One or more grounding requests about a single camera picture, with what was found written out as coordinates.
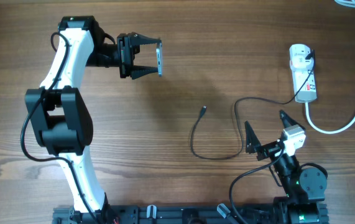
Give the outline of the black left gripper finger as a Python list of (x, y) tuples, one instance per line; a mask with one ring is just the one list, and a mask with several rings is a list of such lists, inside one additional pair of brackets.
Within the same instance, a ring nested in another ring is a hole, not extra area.
[(148, 67), (148, 66), (138, 66), (138, 65), (134, 65), (131, 68), (131, 72), (130, 72), (130, 77), (135, 80), (138, 79), (140, 77), (143, 77), (145, 75), (151, 74), (151, 73), (158, 73), (159, 70), (157, 67)]
[(150, 45), (150, 44), (161, 44), (160, 39), (146, 37), (144, 35), (132, 32), (130, 35), (130, 43), (132, 46), (140, 45)]

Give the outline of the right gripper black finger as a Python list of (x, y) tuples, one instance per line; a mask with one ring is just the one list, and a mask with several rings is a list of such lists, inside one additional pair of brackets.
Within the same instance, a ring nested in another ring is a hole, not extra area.
[(260, 141), (257, 138), (250, 123), (246, 121), (244, 125), (245, 125), (245, 132), (246, 132), (246, 152), (249, 154), (256, 153), (257, 149), (260, 147)]
[(280, 115), (280, 119), (281, 122), (284, 126), (284, 128), (289, 128), (291, 126), (294, 125), (298, 125), (299, 127), (301, 127), (303, 130), (305, 130), (305, 127), (302, 126), (301, 124), (299, 124), (297, 121), (295, 121), (294, 119), (292, 119), (284, 110), (280, 110), (279, 111), (279, 115)]

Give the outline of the blue Galaxy smartphone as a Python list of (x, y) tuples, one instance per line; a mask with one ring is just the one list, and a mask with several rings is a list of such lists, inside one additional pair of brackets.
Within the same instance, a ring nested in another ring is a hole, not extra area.
[(156, 55), (157, 55), (157, 70), (159, 77), (162, 77), (163, 72), (163, 56), (162, 56), (162, 41), (160, 40), (156, 46)]

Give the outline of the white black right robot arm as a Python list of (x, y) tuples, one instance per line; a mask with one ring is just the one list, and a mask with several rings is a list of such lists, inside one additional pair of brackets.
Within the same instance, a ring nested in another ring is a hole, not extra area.
[(286, 196), (272, 203), (246, 205), (241, 214), (249, 223), (328, 223), (325, 200), (328, 173), (315, 163), (300, 164), (295, 156), (305, 142), (305, 128), (286, 112), (279, 111), (284, 126), (278, 140), (262, 145), (248, 121), (245, 122), (246, 152), (259, 161), (270, 159), (274, 180)]

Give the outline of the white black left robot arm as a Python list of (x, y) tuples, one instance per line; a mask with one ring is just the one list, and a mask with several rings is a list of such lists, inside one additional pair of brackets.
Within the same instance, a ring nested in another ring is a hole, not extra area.
[(59, 37), (50, 71), (40, 86), (28, 89), (28, 115), (22, 125), (21, 148), (27, 126), (32, 125), (39, 146), (46, 148), (48, 161), (57, 161), (73, 194), (74, 204), (56, 208), (54, 223), (120, 223), (95, 174), (90, 155), (93, 120), (80, 93), (86, 67), (116, 67), (121, 78), (133, 80), (150, 73), (162, 74), (160, 38), (135, 32), (113, 38), (100, 28), (94, 16), (65, 16), (52, 34)]

